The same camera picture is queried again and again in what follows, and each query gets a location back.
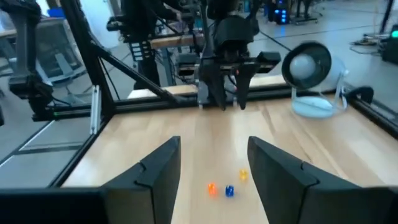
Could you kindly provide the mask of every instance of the wooden tabletop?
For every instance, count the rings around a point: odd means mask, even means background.
[[[117,114],[100,134],[64,187],[100,186],[139,162],[172,136],[181,136],[182,167],[172,223],[267,223],[248,169],[249,136],[362,186],[398,185],[398,142],[349,107],[330,119],[296,115],[291,100],[229,107]],[[220,192],[209,197],[206,186]],[[226,198],[223,188],[235,186]]]
[[[282,75],[274,75],[269,77],[254,77],[250,81],[250,86],[257,87],[257,86],[268,86],[268,85],[280,85],[283,83],[285,83],[285,80],[283,79]],[[197,92],[197,88],[195,85],[169,86],[163,89],[166,89],[173,94]],[[149,98],[149,97],[156,97],[156,95],[155,93],[149,90],[133,90],[127,98],[136,99],[136,98]]]

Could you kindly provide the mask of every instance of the desk fan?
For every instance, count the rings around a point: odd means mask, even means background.
[[[329,50],[318,42],[304,42],[290,51],[282,62],[282,76],[292,87],[292,106],[295,113],[308,118],[329,118],[338,110],[343,92],[343,77],[348,74],[344,63],[332,57]],[[335,97],[329,100],[323,91],[336,89]],[[318,96],[297,96],[297,90],[319,93]]]

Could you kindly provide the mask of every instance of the floor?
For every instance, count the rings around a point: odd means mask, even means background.
[[[337,57],[345,61],[350,70],[346,82],[352,86],[369,85],[375,90],[375,99],[386,105],[390,111],[383,111],[394,119],[398,113],[396,93],[397,65],[383,62],[380,57],[369,54],[357,54],[349,49],[349,43],[359,40],[364,33],[378,30],[384,9],[383,2],[378,5],[379,13],[374,13],[374,1],[328,1],[317,4],[314,9],[323,14],[319,23],[309,22],[302,26],[278,26],[266,23],[259,18],[260,29],[264,34],[256,36],[249,45],[253,55],[262,50],[278,51],[284,57],[288,52],[305,40],[316,40],[325,44]],[[397,21],[393,14],[389,27]],[[360,49],[371,52],[374,49]],[[112,54],[129,66],[133,66],[127,46],[121,44],[111,50]],[[120,98],[126,98],[132,90],[134,80],[106,63]],[[161,83],[165,84],[164,69],[158,66]],[[280,64],[268,75],[280,74]],[[65,167],[76,150],[89,136],[89,118],[69,119],[52,123],[31,121],[31,110],[26,101],[14,96],[7,89],[7,77],[0,78],[0,88],[5,97],[0,99],[6,124],[0,128],[0,188],[9,187],[45,187]],[[70,89],[74,93],[90,92],[91,82],[88,75],[75,80]],[[57,98],[66,97],[65,89],[56,89]],[[82,98],[89,102],[90,97]],[[33,134],[40,133],[28,141]]]

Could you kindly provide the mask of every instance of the office chair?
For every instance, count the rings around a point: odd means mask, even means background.
[[[75,94],[69,89],[75,79],[85,74],[85,67],[74,51],[64,19],[43,21],[38,25],[37,33],[38,72],[45,74],[54,88],[66,89],[67,96],[63,101],[70,104],[86,103],[82,98],[90,94]]]

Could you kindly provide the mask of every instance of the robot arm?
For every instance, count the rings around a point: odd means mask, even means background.
[[[267,73],[280,62],[280,53],[261,52],[250,58],[248,44],[259,32],[256,14],[261,0],[252,1],[251,13],[246,18],[234,13],[238,0],[209,0],[207,15],[214,20],[211,37],[206,38],[202,54],[199,78],[208,89],[208,98],[222,109],[226,109],[227,94],[224,76],[228,76],[236,87],[235,97],[241,109],[245,109],[249,84],[255,73]]]

